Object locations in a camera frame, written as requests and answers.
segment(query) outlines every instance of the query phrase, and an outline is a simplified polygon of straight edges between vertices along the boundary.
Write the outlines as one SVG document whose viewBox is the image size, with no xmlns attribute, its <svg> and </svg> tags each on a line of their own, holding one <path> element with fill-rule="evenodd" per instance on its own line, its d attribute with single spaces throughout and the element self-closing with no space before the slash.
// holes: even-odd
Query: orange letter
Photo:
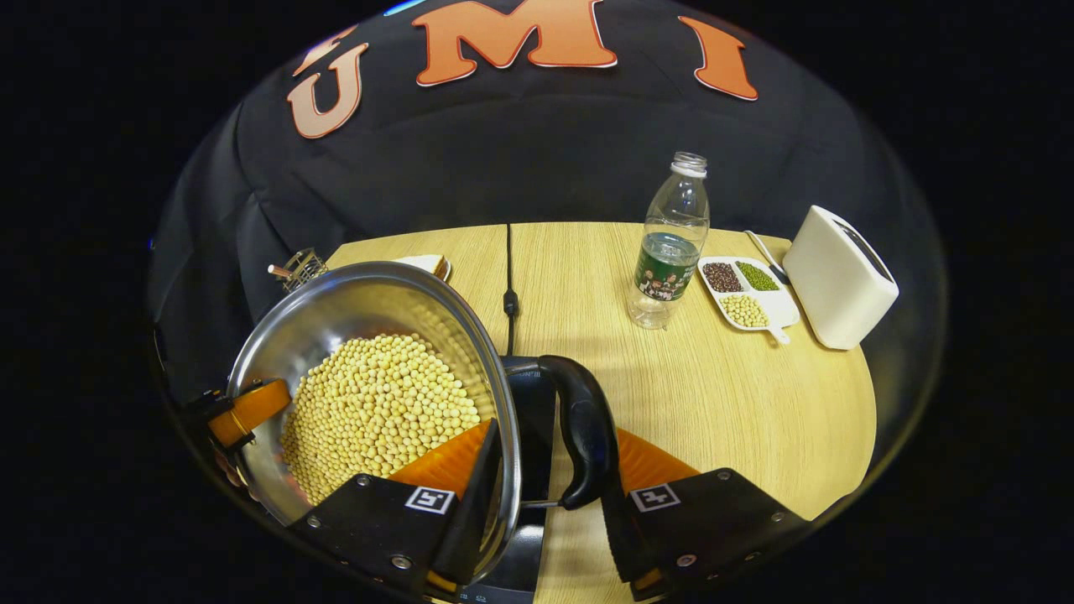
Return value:
<svg viewBox="0 0 1074 604">
<path fill-rule="evenodd" d="M 727 92 L 746 101 L 757 100 L 757 89 L 745 78 L 741 48 L 745 46 L 737 38 L 720 31 L 690 17 L 679 17 L 697 34 L 701 43 L 701 67 L 694 70 L 694 76 L 701 84 L 721 92 Z"/>
<path fill-rule="evenodd" d="M 411 25 L 424 26 L 427 64 L 418 84 L 435 86 L 466 77 L 477 61 L 463 58 L 462 41 L 499 69 L 510 67 L 533 30 L 537 48 L 529 61 L 541 67 L 611 67 L 615 53 L 604 47 L 594 4 L 601 0 L 525 0 L 510 15 L 478 2 L 449 4 Z"/>
<path fill-rule="evenodd" d="M 368 48 L 368 44 L 360 44 L 347 51 L 329 64 L 336 72 L 339 88 L 339 100 L 328 113 L 317 111 L 317 98 L 314 95 L 314 84 L 321 74 L 315 73 L 302 81 L 287 96 L 291 103 L 291 116 L 299 133 L 307 139 L 320 139 L 324 134 L 344 125 L 362 100 L 362 74 L 358 67 L 358 57 Z"/>
<path fill-rule="evenodd" d="M 329 38 L 324 42 L 321 42 L 320 44 L 310 48 L 309 52 L 306 53 L 306 58 L 302 60 L 302 64 L 300 64 L 299 69 L 294 70 L 294 73 L 292 73 L 291 75 L 292 76 L 299 75 L 300 73 L 302 73 L 302 70 L 314 64 L 314 61 L 331 53 L 336 46 L 339 45 L 339 41 L 343 40 L 344 38 L 347 38 L 347 35 L 350 34 L 351 31 L 354 31 L 357 27 L 358 27 L 357 25 L 352 25 L 347 29 L 340 31 L 339 33 L 336 33 L 332 38 Z"/>
</svg>

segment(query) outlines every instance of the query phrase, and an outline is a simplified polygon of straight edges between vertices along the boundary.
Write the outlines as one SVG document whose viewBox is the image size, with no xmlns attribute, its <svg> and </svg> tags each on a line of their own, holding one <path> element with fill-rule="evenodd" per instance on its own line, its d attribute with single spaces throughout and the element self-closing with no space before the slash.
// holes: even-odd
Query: black cable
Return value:
<svg viewBox="0 0 1074 604">
<path fill-rule="evenodd" d="M 514 315 L 519 312 L 519 294 L 512 289 L 511 278 L 511 224 L 507 224 L 507 291 L 504 292 L 504 312 L 507 313 L 507 356 L 514 354 Z"/>
</svg>

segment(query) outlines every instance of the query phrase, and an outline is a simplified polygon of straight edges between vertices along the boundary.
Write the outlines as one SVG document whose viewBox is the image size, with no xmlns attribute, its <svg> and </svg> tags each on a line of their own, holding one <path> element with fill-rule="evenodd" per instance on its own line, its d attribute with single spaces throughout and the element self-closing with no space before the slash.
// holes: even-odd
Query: wooden table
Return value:
<svg viewBox="0 0 1074 604">
<path fill-rule="evenodd" d="M 697 281 L 665 330 L 636 327 L 626 291 L 642 227 L 621 222 L 512 225 L 514 354 L 562 355 L 599 380 L 616 426 L 701 472 L 729 466 L 812 520 L 865 476 L 876 434 L 872 382 L 860 348 L 824 348 L 802 321 L 780 346 L 730 327 Z M 761 236 L 779 261 L 790 242 Z M 507 346 L 506 227 L 411 233 L 346 244 L 329 268 L 442 254 L 449 284 L 497 349 Z M 701 256 L 763 259 L 741 232 L 711 230 Z M 570 480 L 558 432 L 550 497 Z M 608 550 L 599 504 L 551 509 L 536 602 L 632 602 Z"/>
</svg>

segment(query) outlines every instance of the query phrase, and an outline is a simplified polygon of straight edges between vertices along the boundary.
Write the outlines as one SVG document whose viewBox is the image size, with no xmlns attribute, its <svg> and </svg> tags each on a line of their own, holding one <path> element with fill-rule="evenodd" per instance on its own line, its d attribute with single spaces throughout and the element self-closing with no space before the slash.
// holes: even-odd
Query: white toaster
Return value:
<svg viewBox="0 0 1074 604">
<path fill-rule="evenodd" d="M 899 296 L 891 273 L 846 220 L 813 205 L 783 257 L 816 339 L 846 350 L 861 342 Z"/>
</svg>

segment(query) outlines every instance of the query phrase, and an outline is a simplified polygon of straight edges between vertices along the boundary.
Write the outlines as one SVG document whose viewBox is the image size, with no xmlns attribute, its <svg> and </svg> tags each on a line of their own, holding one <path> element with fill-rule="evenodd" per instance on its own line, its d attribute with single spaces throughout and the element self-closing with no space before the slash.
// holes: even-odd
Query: plastic water bottle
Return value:
<svg viewBox="0 0 1074 604">
<path fill-rule="evenodd" d="M 707 166 L 703 157 L 676 153 L 671 175 L 649 205 L 634 287 L 626 299 L 630 318 L 645 329 L 667 326 L 701 256 L 709 234 Z"/>
</svg>

